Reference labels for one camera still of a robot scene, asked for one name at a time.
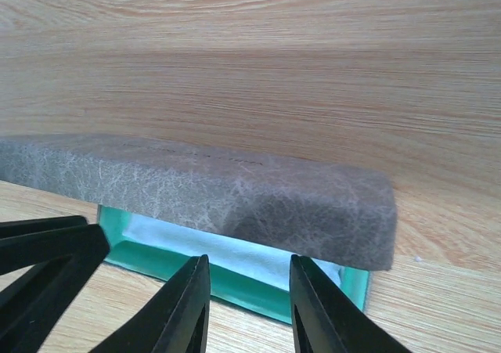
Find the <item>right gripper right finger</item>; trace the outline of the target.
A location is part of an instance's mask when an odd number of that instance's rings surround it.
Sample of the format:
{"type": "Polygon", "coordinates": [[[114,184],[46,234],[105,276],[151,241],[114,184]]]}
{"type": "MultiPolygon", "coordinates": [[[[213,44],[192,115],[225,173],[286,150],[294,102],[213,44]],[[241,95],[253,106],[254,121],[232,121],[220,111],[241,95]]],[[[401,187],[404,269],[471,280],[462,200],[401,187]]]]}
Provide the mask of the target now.
{"type": "Polygon", "coordinates": [[[309,257],[291,256],[290,305],[296,352],[407,353],[309,257]]]}

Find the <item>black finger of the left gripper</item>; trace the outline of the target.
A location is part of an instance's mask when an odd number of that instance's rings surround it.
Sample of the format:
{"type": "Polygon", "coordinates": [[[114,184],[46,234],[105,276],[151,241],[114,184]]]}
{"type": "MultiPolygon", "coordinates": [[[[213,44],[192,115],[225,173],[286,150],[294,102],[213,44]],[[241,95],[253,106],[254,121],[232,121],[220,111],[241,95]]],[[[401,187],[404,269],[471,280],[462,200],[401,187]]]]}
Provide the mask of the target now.
{"type": "Polygon", "coordinates": [[[1,350],[38,351],[109,251],[97,224],[1,239],[1,273],[28,269],[1,292],[1,350]]]}

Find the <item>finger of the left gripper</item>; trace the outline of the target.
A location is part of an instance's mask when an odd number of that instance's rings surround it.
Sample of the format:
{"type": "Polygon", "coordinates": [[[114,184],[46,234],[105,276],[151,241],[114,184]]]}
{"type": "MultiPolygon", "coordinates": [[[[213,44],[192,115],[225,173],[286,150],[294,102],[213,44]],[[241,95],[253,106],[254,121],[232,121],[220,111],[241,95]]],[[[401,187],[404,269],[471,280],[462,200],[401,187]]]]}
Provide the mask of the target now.
{"type": "Polygon", "coordinates": [[[65,229],[87,224],[88,220],[80,215],[2,222],[1,239],[3,240],[14,236],[65,229]]]}

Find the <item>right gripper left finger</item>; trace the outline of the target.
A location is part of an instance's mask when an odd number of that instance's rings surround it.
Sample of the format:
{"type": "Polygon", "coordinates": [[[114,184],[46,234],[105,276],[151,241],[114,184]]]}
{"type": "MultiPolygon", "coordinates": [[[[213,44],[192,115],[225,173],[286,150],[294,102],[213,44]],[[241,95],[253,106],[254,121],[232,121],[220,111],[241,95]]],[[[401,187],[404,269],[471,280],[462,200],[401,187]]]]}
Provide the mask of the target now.
{"type": "Polygon", "coordinates": [[[123,326],[93,352],[205,352],[210,311],[206,254],[191,257],[123,326]]]}

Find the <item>light blue cleaning cloth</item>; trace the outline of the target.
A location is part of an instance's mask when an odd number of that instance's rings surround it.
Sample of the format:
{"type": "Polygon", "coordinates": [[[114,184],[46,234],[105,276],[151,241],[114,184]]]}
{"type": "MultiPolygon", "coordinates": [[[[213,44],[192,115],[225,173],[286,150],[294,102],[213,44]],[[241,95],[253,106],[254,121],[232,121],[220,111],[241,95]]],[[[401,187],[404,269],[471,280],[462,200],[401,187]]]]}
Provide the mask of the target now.
{"type": "Polygon", "coordinates": [[[212,264],[281,289],[287,287],[291,252],[133,216],[125,235],[188,256],[207,254],[212,264]]]}

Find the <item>grey felt glasses case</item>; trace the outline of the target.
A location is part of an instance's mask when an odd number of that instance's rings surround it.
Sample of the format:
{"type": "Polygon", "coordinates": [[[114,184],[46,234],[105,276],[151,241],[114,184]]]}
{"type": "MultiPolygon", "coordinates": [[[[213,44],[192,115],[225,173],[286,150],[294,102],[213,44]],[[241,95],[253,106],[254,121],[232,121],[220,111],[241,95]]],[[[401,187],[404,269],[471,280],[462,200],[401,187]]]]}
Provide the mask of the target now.
{"type": "MultiPolygon", "coordinates": [[[[370,273],[393,264],[393,188],[370,169],[120,135],[18,135],[1,139],[1,178],[96,204],[107,261],[162,280],[192,256],[127,237],[133,216],[308,256],[358,308],[370,273]]],[[[214,297],[290,323],[289,275],[281,289],[210,264],[214,297]]]]}

